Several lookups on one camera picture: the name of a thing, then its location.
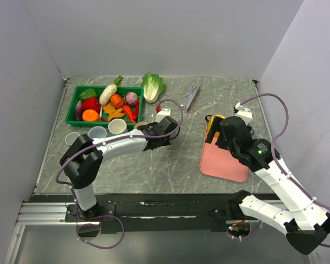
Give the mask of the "yellow mug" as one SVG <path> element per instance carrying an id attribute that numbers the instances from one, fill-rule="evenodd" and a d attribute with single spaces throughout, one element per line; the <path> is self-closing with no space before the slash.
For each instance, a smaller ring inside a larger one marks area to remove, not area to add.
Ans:
<path id="1" fill-rule="evenodd" d="M 221 129 L 219 128 L 219 124 L 223 119 L 225 119 L 225 116 L 223 116 L 221 114 L 214 114 L 214 115 L 209 114 L 209 115 L 205 116 L 206 123 L 208 123 L 211 118 L 217 118 L 216 128 L 217 128 L 217 137 L 218 137 L 220 134 L 220 131 L 221 131 Z"/>

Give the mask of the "cream mug black handle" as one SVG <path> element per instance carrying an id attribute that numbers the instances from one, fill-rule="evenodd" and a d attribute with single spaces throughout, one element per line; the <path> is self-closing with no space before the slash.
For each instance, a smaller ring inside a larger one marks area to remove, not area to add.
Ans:
<path id="1" fill-rule="evenodd" d="M 127 124 L 123 119 L 113 119 L 108 124 L 108 130 L 112 135 L 123 134 L 128 131 Z"/>

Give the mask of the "grey blue printed mug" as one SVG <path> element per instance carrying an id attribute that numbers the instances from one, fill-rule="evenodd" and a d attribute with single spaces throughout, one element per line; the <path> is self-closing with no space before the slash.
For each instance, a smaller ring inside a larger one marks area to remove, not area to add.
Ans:
<path id="1" fill-rule="evenodd" d="M 65 136 L 64 141 L 68 146 L 71 146 L 79 136 L 78 132 L 73 131 Z"/>

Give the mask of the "dark grey mug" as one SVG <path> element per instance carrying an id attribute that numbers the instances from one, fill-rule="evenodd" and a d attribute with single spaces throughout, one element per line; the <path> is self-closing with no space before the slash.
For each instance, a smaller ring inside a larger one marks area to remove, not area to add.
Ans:
<path id="1" fill-rule="evenodd" d="M 145 122 L 145 121 L 138 122 L 134 125 L 134 129 L 137 129 L 138 127 L 141 127 L 141 126 L 144 126 L 147 124 L 148 124 L 148 122 Z"/>

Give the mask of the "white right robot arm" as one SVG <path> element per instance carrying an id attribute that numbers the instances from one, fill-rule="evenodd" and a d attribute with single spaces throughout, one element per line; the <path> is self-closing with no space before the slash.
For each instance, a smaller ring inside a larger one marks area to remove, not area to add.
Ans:
<path id="1" fill-rule="evenodd" d="M 330 233 L 330 209 L 309 197 L 286 167 L 279 152 L 266 139 L 253 139 L 249 119 L 236 111 L 223 118 L 207 115 L 206 143 L 228 150 L 233 158 L 261 178 L 280 198 L 285 209 L 259 200 L 240 190 L 229 199 L 229 213 L 235 219 L 253 217 L 283 233 L 289 244 L 308 255 Z"/>

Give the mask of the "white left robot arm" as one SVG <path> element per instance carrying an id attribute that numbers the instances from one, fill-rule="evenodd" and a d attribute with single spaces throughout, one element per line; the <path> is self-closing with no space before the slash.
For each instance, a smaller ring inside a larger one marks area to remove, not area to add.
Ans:
<path id="1" fill-rule="evenodd" d="M 68 177 L 76 203 L 77 217 L 91 221 L 101 214 L 92 183 L 102 162 L 132 152 L 154 150 L 171 144 L 171 135 L 180 123 L 171 116 L 160 122 L 141 125 L 136 129 L 103 139 L 79 136 L 60 159 L 62 172 Z"/>

